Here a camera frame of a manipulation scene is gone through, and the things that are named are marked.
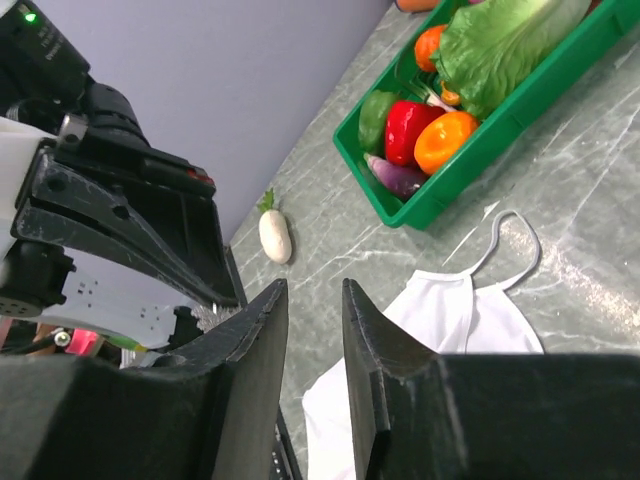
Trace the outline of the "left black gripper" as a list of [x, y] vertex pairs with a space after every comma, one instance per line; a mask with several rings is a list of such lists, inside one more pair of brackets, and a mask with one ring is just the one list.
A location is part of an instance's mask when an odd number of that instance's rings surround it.
[[5, 254], [76, 249], [236, 307], [214, 180], [152, 147], [132, 106], [31, 1], [1, 5]]

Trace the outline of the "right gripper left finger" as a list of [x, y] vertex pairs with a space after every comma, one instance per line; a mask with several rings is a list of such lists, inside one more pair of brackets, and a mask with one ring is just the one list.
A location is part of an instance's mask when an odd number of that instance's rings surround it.
[[147, 368], [74, 356], [1, 361], [5, 479], [266, 479], [288, 285]]

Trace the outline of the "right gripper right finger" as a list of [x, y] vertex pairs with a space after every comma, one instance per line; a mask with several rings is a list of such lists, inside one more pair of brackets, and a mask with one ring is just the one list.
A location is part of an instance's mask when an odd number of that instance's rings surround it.
[[635, 479], [633, 355], [449, 355], [342, 284], [360, 479]]

